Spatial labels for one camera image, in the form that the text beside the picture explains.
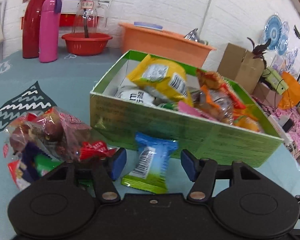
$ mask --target orange plastic bag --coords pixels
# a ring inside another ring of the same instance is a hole
[[[294,107],[297,105],[297,103],[299,103],[300,84],[298,83],[297,80],[294,79],[293,76],[291,76],[287,72],[282,72],[281,77],[289,86],[289,88],[285,92],[283,92],[282,99],[278,105],[280,109],[285,110],[285,109],[290,109],[291,107]]]

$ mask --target box of snacks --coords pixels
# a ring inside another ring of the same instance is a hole
[[[282,143],[255,101],[216,72],[130,50],[90,92],[90,125],[137,149],[137,132],[179,141],[197,158],[259,167]]]

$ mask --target wall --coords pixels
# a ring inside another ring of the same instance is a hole
[[[108,12],[107,32],[114,36],[109,45],[119,47],[120,21],[148,21],[163,25],[165,29],[188,33],[202,25],[209,0],[112,0]],[[7,0],[4,17],[3,54],[7,56],[21,49],[20,19],[18,7],[21,0]],[[217,51],[211,52],[204,64],[205,69],[216,70],[228,42],[252,49],[246,37],[258,42],[269,16],[278,13],[287,20],[292,29],[300,31],[300,18],[290,0],[212,0],[208,17],[202,28],[201,38],[208,40]],[[60,35],[69,32],[63,28]],[[300,49],[293,30],[290,31],[290,46]],[[268,53],[268,62],[273,54]],[[300,51],[295,66],[300,67]]]

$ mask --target black circular cover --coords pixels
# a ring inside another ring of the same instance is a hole
[[[214,199],[213,211],[230,231],[268,239],[292,230],[300,208],[295,198],[278,185],[247,180],[220,192]]]
[[[34,183],[8,206],[15,231],[38,239],[68,236],[84,226],[94,212],[89,193],[63,181]]]

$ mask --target table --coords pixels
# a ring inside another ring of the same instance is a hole
[[[38,59],[23,59],[18,51],[0,65],[0,108],[6,102],[22,94],[36,84],[42,90],[44,103],[54,102],[72,115],[89,124],[89,92],[94,84],[120,57],[120,51],[106,49],[104,53],[93,57],[76,57],[65,49],[60,49],[59,59],[52,63],[40,64]],[[7,169],[9,160],[3,158],[2,147],[7,138],[5,131],[0,132],[0,240],[14,236],[13,228],[7,217],[7,205],[18,189]],[[130,172],[137,162],[134,151],[127,151],[127,164],[122,175]],[[292,195],[300,195],[300,166],[286,148],[281,145],[270,158],[258,168],[262,174],[285,188]],[[170,193],[187,194],[192,186],[182,169],[180,160],[171,159],[167,171],[167,185]],[[228,187],[227,180],[216,182],[214,195]],[[142,191],[125,187],[120,180],[115,182],[121,197],[125,193]]]

